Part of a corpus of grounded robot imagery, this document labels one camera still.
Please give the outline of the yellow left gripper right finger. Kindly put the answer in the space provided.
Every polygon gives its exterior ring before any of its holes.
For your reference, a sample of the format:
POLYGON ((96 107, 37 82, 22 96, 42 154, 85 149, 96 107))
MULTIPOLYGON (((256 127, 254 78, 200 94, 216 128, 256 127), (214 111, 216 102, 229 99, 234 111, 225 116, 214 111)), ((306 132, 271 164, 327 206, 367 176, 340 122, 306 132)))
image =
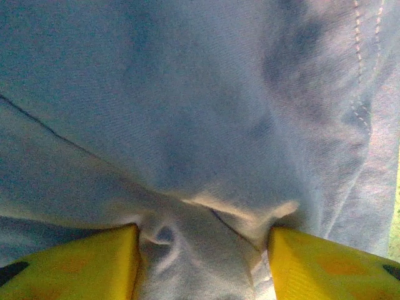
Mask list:
POLYGON ((400 300, 400 263, 286 227, 270 230, 277 300, 400 300))

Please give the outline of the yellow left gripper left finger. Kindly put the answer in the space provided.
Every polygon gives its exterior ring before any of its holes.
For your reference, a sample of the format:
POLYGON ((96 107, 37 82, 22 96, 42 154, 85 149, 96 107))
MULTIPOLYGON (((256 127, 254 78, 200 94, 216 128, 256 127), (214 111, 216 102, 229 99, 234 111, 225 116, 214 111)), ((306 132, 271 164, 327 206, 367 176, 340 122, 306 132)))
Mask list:
POLYGON ((138 227, 129 224, 0 267, 0 300, 139 300, 138 227))

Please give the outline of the purple t-shirt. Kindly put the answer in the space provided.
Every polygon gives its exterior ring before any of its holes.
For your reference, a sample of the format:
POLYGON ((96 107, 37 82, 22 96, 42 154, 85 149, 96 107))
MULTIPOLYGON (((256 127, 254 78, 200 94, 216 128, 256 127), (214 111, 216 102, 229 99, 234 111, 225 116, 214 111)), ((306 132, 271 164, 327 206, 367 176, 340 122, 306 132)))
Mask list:
POLYGON ((274 300, 273 224, 384 256, 400 0, 0 0, 0 266, 136 223, 140 300, 274 300))

